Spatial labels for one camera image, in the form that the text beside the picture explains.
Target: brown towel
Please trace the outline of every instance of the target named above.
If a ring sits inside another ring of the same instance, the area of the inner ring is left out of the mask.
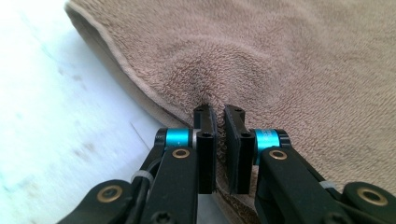
[[[285,129],[339,189],[360,180],[396,193],[396,1],[71,0],[65,9],[165,125],[192,125],[191,111],[211,104],[223,136],[224,105],[238,105],[248,128]],[[250,195],[229,195],[224,154],[221,145],[219,203],[233,222],[257,222],[257,170]]]

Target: towel fold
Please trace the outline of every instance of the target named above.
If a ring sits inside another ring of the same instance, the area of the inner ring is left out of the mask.
[[[279,128],[341,190],[365,181],[396,193],[396,1],[71,0],[65,10],[133,97],[169,127],[218,114],[217,200],[257,223],[249,195],[229,195],[224,105],[248,128]]]

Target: white zip tie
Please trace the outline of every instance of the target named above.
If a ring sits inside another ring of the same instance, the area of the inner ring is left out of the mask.
[[[332,181],[329,181],[329,180],[320,181],[319,184],[324,189],[335,189],[335,184]]]
[[[137,176],[145,177],[149,182],[149,186],[151,187],[152,182],[154,181],[154,177],[152,176],[152,174],[150,172],[145,171],[145,170],[138,170],[138,171],[134,172],[134,175],[131,178],[131,183],[134,181],[134,178]]]

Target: blue ring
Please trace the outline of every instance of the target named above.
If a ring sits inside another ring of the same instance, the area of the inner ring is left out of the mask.
[[[189,129],[168,129],[166,132],[165,150],[167,147],[188,147]]]
[[[260,155],[268,147],[280,147],[279,135],[274,129],[255,129],[257,142],[256,165],[260,164]]]

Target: white table surface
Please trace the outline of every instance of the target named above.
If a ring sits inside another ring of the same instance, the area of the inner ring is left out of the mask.
[[[0,223],[55,223],[95,185],[130,180],[161,123],[113,79],[64,0],[3,1]],[[199,196],[198,223],[226,223]]]

